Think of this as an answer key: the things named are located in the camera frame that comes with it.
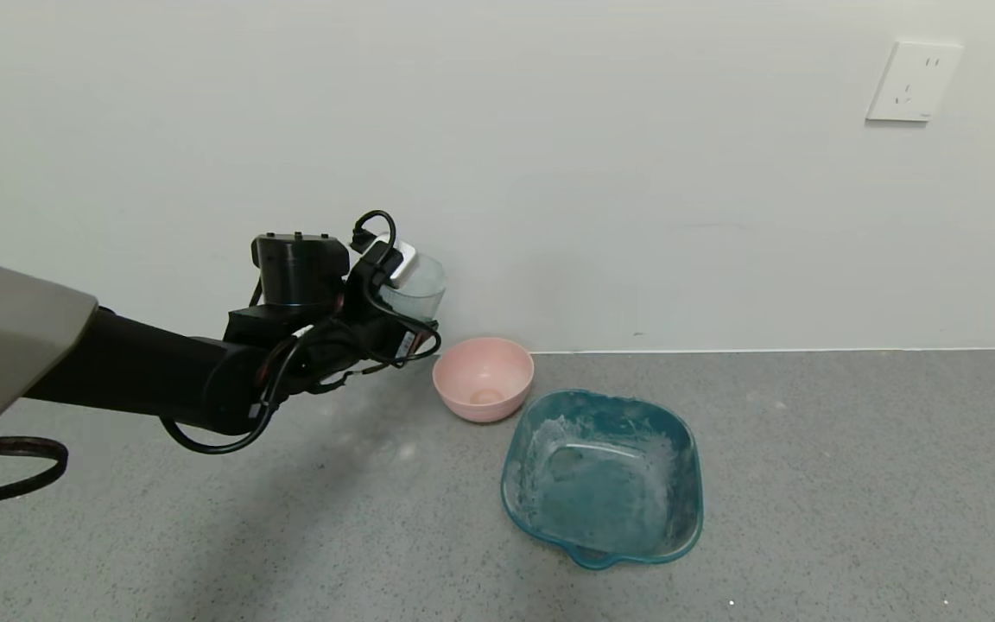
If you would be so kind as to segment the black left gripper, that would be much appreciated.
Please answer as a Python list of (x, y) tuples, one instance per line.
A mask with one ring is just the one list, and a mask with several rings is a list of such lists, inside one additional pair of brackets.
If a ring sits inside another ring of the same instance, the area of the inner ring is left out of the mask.
[(344, 332), (363, 359), (379, 364), (406, 364), (430, 357), (420, 347), (430, 338), (439, 342), (438, 321), (402, 322), (394, 316), (375, 315), (344, 322)]

